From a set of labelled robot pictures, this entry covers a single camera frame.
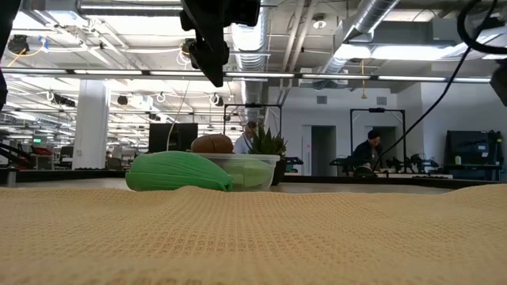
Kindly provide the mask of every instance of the green bag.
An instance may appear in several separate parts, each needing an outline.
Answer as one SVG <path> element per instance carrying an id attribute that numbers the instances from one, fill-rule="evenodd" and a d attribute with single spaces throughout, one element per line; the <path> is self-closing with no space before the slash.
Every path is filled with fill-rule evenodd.
<path id="1" fill-rule="evenodd" d="M 232 177 L 199 155 L 166 151 L 135 158 L 127 186 L 135 191 L 175 190 L 184 186 L 232 191 Z"/>

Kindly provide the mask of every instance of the black monitor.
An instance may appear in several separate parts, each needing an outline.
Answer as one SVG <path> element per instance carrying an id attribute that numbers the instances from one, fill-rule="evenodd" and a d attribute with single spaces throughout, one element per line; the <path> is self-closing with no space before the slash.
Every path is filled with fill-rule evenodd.
<path id="1" fill-rule="evenodd" d="M 171 123 L 150 123 L 148 152 L 166 151 L 167 136 L 169 135 L 171 125 Z M 192 142 L 194 139 L 197 139 L 198 131 L 197 123 L 176 123 L 169 140 L 169 150 L 190 150 Z"/>
<path id="2" fill-rule="evenodd" d="M 490 140 L 487 131 L 448 131 L 445 164 L 455 164 L 461 157 L 462 165 L 485 165 L 489 162 Z"/>
<path id="3" fill-rule="evenodd" d="M 60 150 L 60 157 L 72 158 L 74 155 L 74 147 L 73 146 L 62 146 Z"/>

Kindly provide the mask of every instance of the man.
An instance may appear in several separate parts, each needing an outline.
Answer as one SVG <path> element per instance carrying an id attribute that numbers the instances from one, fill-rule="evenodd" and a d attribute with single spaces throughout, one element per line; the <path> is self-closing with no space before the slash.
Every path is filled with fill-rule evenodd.
<path id="1" fill-rule="evenodd" d="M 379 160 L 379 155 L 381 153 L 382 148 L 380 147 L 380 133 L 378 131 L 371 130 L 368 132 L 368 140 L 356 147 L 353 157 L 355 159 L 365 161 L 364 166 L 372 168 Z M 373 170 L 378 170 L 380 168 L 380 164 L 381 162 L 377 164 L 376 169 Z"/>
<path id="2" fill-rule="evenodd" d="M 250 152 L 250 147 L 252 146 L 252 138 L 254 137 L 255 133 L 257 133 L 257 123 L 248 122 L 243 135 L 241 135 L 234 144 L 234 153 L 248 154 Z"/>

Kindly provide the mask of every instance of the column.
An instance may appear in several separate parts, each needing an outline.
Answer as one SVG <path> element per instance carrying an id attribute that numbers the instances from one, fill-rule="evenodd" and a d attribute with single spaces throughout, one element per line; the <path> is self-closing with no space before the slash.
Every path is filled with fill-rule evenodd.
<path id="1" fill-rule="evenodd" d="M 105 167 L 110 101 L 103 80 L 81 80 L 72 169 Z"/>

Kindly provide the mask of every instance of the plastic container lid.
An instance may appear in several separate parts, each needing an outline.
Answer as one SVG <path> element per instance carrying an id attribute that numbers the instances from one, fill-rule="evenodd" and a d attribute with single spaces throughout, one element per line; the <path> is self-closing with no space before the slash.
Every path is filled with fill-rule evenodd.
<path id="1" fill-rule="evenodd" d="M 268 155 L 268 154 L 199 154 L 199 155 L 210 159 L 258 159 L 273 162 L 278 162 L 280 160 L 280 155 Z"/>

